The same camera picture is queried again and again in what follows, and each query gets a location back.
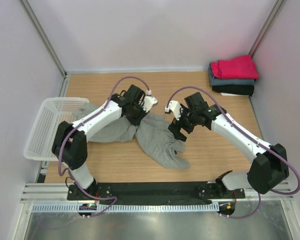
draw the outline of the folded towel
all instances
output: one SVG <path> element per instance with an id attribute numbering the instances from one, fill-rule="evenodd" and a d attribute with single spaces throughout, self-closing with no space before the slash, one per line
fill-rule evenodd
<path id="1" fill-rule="evenodd" d="M 237 94 L 252 96 L 254 94 L 255 86 L 251 85 L 223 85 L 212 86 L 212 90 L 217 93 Z"/>
<path id="2" fill-rule="evenodd" d="M 231 60 L 219 60 L 211 64 L 211 70 L 218 79 L 258 79 L 259 74 L 250 55 Z"/>
<path id="3" fill-rule="evenodd" d="M 222 85 L 253 85 L 254 79 L 219 79 L 214 76 L 211 70 L 211 63 L 208 68 L 209 82 L 211 86 L 222 86 Z"/>

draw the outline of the black mounting plate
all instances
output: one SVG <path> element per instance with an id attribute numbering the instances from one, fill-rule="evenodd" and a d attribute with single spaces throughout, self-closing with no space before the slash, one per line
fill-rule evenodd
<path id="1" fill-rule="evenodd" d="M 204 205 L 214 199 L 237 199 L 246 197 L 243 189 L 221 193 L 214 182 L 131 182 L 97 184 L 96 194 L 101 198 L 116 196 L 117 205 L 161 206 L 161 205 Z M 76 185 L 70 185 L 69 201 L 92 200 L 85 196 Z"/>

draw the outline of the white wall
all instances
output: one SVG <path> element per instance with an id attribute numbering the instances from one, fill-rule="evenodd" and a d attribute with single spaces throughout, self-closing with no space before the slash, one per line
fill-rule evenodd
<path id="1" fill-rule="evenodd" d="M 29 0 L 67 71 L 201 70 L 247 54 L 275 0 Z"/>
<path id="2" fill-rule="evenodd" d="M 286 147 L 300 173 L 300 0 L 287 1 L 254 61 L 261 79 L 252 102 L 261 131 Z M 290 182 L 295 186 L 296 179 Z M 296 200 L 300 208 L 300 193 Z"/>
<path id="3" fill-rule="evenodd" d="M 62 76 L 17 0 L 0 0 L 0 240 L 15 228 L 26 182 L 38 162 L 23 149 L 41 102 L 56 96 Z"/>

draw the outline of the basket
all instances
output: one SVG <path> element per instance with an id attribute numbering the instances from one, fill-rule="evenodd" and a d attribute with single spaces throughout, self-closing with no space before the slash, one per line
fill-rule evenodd
<path id="1" fill-rule="evenodd" d="M 39 109 L 26 142 L 23 156 L 37 161 L 58 161 L 53 155 L 54 143 L 58 125 L 62 121 L 75 121 L 74 112 L 89 100 L 81 97 L 51 97 L 45 99 Z"/>

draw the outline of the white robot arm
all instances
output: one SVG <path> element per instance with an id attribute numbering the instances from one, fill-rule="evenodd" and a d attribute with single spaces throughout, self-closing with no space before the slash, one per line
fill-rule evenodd
<path id="1" fill-rule="evenodd" d="M 150 92 L 147 94 L 149 95 L 146 95 L 137 86 L 131 85 L 128 91 L 112 95 L 109 102 L 106 101 L 101 107 L 82 119 L 72 123 L 63 121 L 58 126 L 52 146 L 52 152 L 57 158 L 59 158 L 62 142 L 67 134 L 80 125 L 63 149 L 62 163 L 69 169 L 76 182 L 88 193 L 95 192 L 97 182 L 90 174 L 86 164 L 87 142 L 100 129 L 123 116 L 126 116 L 131 124 L 139 125 L 150 109 L 158 104 L 157 99 L 151 96 Z"/>
<path id="2" fill-rule="evenodd" d="M 186 97 L 185 102 L 188 107 L 172 100 L 165 108 L 166 113 L 172 112 L 174 115 L 174 119 L 168 127 L 174 138 L 185 142 L 187 137 L 180 132 L 181 129 L 190 134 L 195 126 L 205 126 L 225 137 L 251 162 L 250 170 L 229 171 L 218 177 L 216 182 L 219 184 L 219 190 L 226 192 L 253 188 L 258 193 L 265 194 L 289 176 L 287 165 L 259 147 L 259 144 L 269 147 L 287 159 L 286 150 L 282 145 L 272 146 L 270 143 L 259 139 L 239 125 L 225 109 L 223 109 L 224 116 L 216 105 L 208 106 L 199 92 Z"/>

